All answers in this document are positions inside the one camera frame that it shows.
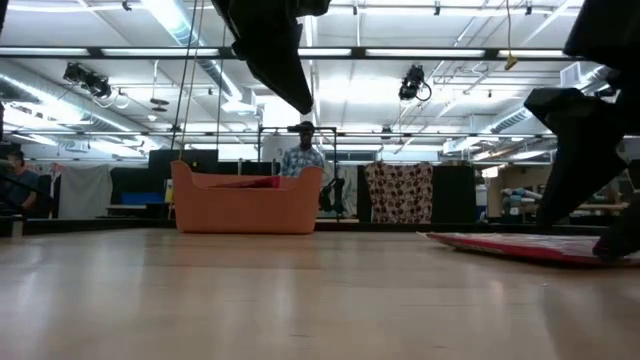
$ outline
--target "wall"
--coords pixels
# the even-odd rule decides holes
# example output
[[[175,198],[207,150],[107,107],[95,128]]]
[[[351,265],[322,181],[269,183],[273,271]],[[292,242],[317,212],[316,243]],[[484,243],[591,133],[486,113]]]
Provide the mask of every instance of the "wall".
[[[551,166],[510,166],[500,169],[498,177],[489,179],[487,206],[489,217],[499,217],[502,212],[502,189],[531,186],[538,191],[538,185],[547,183],[551,174]]]

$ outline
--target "man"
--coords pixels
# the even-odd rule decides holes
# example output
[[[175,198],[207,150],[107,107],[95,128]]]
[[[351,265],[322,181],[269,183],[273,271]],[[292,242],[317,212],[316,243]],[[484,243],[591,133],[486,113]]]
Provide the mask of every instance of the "man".
[[[308,166],[324,167],[322,155],[311,146],[315,129],[310,121],[303,121],[300,127],[300,145],[285,151],[280,175],[298,177]]]
[[[8,158],[11,165],[13,165],[13,174],[9,175],[9,177],[24,185],[37,188],[40,177],[38,174],[27,170],[24,162],[24,153],[22,151],[14,151],[9,154]],[[11,203],[27,212],[34,210],[37,196],[35,192],[11,183],[5,184],[5,190]]]

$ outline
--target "stage light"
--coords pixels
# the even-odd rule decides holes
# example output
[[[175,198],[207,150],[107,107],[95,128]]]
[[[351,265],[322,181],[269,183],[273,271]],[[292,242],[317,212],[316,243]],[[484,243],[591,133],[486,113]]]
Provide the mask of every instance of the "stage light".
[[[407,76],[402,79],[402,86],[400,86],[400,91],[398,92],[400,101],[411,101],[413,99],[418,99],[420,101],[429,100],[432,95],[431,87],[424,81],[424,77],[422,65],[412,65],[411,69],[407,72]],[[429,90],[429,96],[426,98],[418,97],[418,94],[423,87],[426,87]]]
[[[99,76],[78,63],[69,63],[62,78],[71,84],[79,84],[81,88],[89,91],[92,96],[98,99],[106,99],[111,96],[109,78]]]

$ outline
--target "rope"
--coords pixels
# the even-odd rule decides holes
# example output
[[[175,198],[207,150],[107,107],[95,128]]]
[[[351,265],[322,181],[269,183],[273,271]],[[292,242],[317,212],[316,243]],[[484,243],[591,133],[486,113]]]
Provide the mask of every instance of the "rope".
[[[194,13],[196,5],[198,4],[198,0],[195,1],[194,4]],[[202,6],[200,7],[200,24],[198,24],[198,40],[200,39],[200,34],[202,33],[202,19],[204,17],[204,0],[202,0]],[[191,84],[189,84],[189,96],[187,101],[187,111],[184,116],[184,126],[182,127],[182,138],[180,139],[180,151],[178,152],[178,160],[182,160],[182,151],[184,150],[184,138],[187,133],[187,123],[189,122],[189,110],[191,109],[191,99],[193,94],[193,82],[196,77],[196,67],[198,66],[198,50],[200,50],[200,41],[196,45],[196,51],[193,54],[193,66],[191,67]]]
[[[180,95],[178,96],[178,108],[176,109],[176,119],[173,122],[173,134],[171,136],[171,150],[176,142],[176,135],[178,134],[178,120],[180,117],[180,106],[182,105],[182,93],[184,92],[184,82],[187,79],[187,67],[189,67],[189,53],[191,52],[191,44],[193,43],[193,28],[196,24],[196,10],[198,10],[198,0],[193,3],[193,16],[191,17],[191,31],[189,31],[189,44],[187,45],[187,56],[184,58],[184,68],[182,69],[182,80],[180,81]]]
[[[191,52],[191,44],[193,43],[193,28],[196,22],[196,11],[198,10],[198,1],[195,0],[193,3],[193,16],[191,18],[191,31],[189,32],[189,44],[187,45],[187,56],[184,59],[184,68],[182,69],[182,81],[180,82],[180,95],[178,96],[178,108],[176,109],[176,119],[173,123],[173,135],[171,136],[171,150],[173,150],[173,145],[175,144],[176,135],[178,132],[178,120],[180,116],[180,105],[182,104],[182,93],[184,92],[184,82],[187,78],[187,67],[189,66],[189,53]],[[178,151],[178,160],[182,160],[182,152],[184,150],[184,138],[187,132],[187,124],[189,122],[189,109],[191,108],[191,94],[193,92],[193,81],[195,79],[196,74],[196,66],[198,59],[198,49],[200,49],[200,34],[202,32],[202,18],[204,15],[204,0],[202,0],[202,6],[200,9],[200,24],[198,25],[198,34],[197,34],[197,44],[195,46],[195,53],[193,56],[193,67],[191,68],[191,84],[189,84],[189,94],[187,96],[187,110],[184,118],[184,125],[182,129],[182,138],[180,143],[180,150]],[[171,215],[174,210],[174,201],[173,201],[173,192],[169,195],[169,211],[167,211],[167,220],[171,220]]]
[[[222,30],[222,46],[226,45],[227,42],[227,26],[223,25],[224,28]],[[220,59],[220,81],[222,82],[222,74],[224,74],[224,58]],[[216,117],[218,118],[218,124],[216,127],[216,150],[218,150],[218,156],[220,156],[220,110],[222,109],[222,86],[218,86],[218,114]]]

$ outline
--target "black fabric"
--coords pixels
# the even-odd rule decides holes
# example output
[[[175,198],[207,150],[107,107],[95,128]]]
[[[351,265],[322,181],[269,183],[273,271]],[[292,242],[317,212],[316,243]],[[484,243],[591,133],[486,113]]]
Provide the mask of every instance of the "black fabric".
[[[476,190],[471,166],[433,168],[432,224],[464,224],[476,220]]]

